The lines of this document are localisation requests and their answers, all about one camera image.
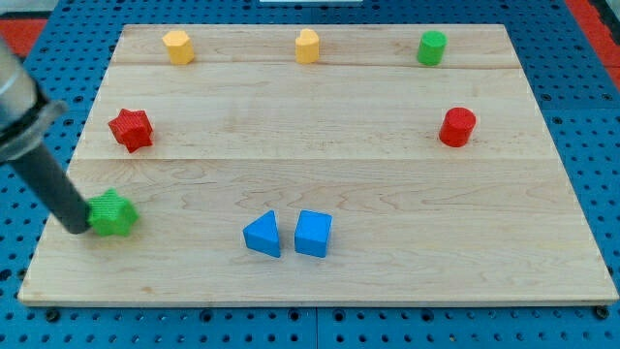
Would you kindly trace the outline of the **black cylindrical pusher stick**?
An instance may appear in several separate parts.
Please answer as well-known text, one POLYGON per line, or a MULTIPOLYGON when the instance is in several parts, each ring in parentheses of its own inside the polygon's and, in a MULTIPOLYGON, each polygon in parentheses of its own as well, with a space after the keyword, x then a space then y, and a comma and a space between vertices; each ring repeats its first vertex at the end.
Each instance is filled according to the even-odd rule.
POLYGON ((88 202, 44 144, 9 164, 70 234, 79 235, 90 229, 88 202))

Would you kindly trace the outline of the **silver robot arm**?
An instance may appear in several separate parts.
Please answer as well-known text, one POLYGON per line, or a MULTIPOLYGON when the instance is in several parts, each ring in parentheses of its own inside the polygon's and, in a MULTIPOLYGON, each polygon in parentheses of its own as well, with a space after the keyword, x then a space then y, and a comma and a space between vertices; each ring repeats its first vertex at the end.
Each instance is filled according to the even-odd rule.
POLYGON ((1 44, 1 162, 9 164, 73 235, 90 229, 89 205, 44 144, 44 134, 67 112, 50 100, 6 43, 1 44))

